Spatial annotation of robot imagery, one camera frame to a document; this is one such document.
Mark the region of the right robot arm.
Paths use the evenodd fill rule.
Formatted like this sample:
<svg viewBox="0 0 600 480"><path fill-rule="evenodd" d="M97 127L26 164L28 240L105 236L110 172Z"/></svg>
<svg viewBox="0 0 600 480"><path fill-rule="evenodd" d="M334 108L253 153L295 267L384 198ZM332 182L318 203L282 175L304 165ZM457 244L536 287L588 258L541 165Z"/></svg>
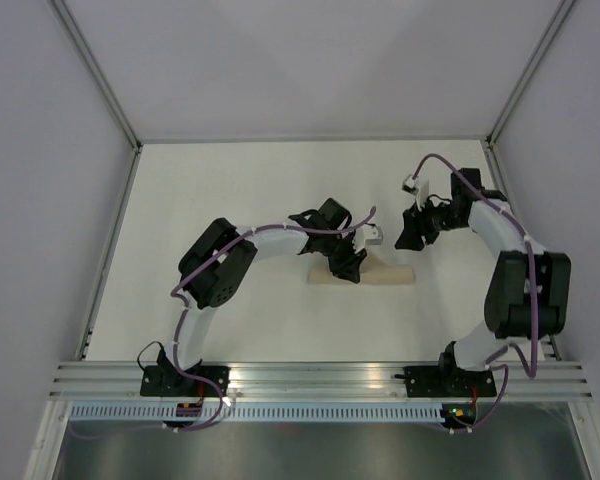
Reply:
<svg viewBox="0 0 600 480"><path fill-rule="evenodd" d="M462 168L450 175L451 195L433 201L426 181L408 176L402 188L414 202L404 210L397 250L421 251L443 232L469 229L477 234L495 260L487 288L482 321L465 337L450 342L440 354L439 388L458 395L472 381L472 372L488 370L509 349L528 377L538 371L539 341L559 334L566 323L571 260L534 240L511 213L506 196L487 189L481 173Z"/></svg>

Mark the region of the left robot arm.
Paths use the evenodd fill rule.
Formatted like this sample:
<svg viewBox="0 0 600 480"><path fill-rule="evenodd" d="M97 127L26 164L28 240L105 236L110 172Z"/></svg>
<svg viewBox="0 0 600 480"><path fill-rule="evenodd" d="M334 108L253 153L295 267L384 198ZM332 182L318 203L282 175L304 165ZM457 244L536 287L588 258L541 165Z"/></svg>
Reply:
<svg viewBox="0 0 600 480"><path fill-rule="evenodd" d="M220 307L237 293L258 261L317 253L328 274L357 284L369 245L382 239L380 228L351 213L333 198L273 224L236 226L214 220L178 264L179 283L171 295L183 304L169 344L161 344L155 364L143 368L143 397L220 397L228 370L203 366L203 350Z"/></svg>

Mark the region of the beige cloth napkin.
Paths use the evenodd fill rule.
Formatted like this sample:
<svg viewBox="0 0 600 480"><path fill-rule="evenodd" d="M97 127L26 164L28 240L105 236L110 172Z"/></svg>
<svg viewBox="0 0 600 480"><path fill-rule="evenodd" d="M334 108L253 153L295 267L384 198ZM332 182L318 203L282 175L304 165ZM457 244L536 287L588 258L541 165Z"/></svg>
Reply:
<svg viewBox="0 0 600 480"><path fill-rule="evenodd" d="M396 286L412 285L415 274L410 266L389 266L372 268L360 274L358 285ZM307 277L309 285L350 286L354 282L335 277L327 268L313 268Z"/></svg>

